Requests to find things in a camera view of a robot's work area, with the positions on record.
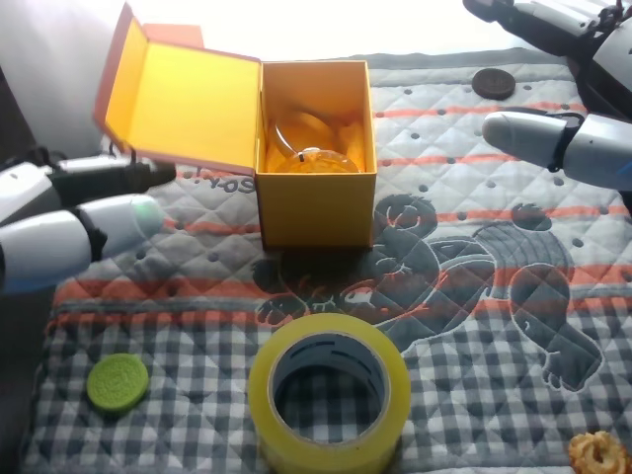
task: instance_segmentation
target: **yellow box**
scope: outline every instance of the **yellow box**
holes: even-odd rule
[[[148,32],[125,5],[95,106],[119,149],[254,176],[267,248],[371,245],[377,167],[364,61],[262,63]],[[288,104],[346,125],[360,173],[271,172],[269,127]]]

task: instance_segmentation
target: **box lid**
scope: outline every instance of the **box lid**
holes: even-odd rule
[[[95,121],[139,156],[253,174],[261,61],[148,35],[118,19]]]

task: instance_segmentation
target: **green sponge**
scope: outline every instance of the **green sponge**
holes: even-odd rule
[[[90,371],[88,398],[104,412],[122,413],[140,401],[148,385],[147,368],[138,356],[112,354]]]

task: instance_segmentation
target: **quilted blanket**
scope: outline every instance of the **quilted blanket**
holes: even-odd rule
[[[61,285],[24,474],[263,473],[248,370],[279,326],[344,312],[384,331],[413,397],[393,472],[571,473],[573,435],[632,448],[632,223],[616,192],[486,144],[504,106],[585,109],[562,62],[509,50],[368,58],[379,172],[372,251],[265,254],[251,178],[182,168],[151,191],[168,218],[142,248]],[[509,71],[482,99],[471,78]],[[150,384],[122,417],[96,412],[90,369],[139,355]],[[324,371],[287,388],[287,423],[337,441],[375,417]]]

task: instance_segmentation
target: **dark round cookie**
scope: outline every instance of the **dark round cookie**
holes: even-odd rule
[[[514,93],[515,79],[502,69],[481,69],[472,79],[472,89],[484,99],[503,101]]]

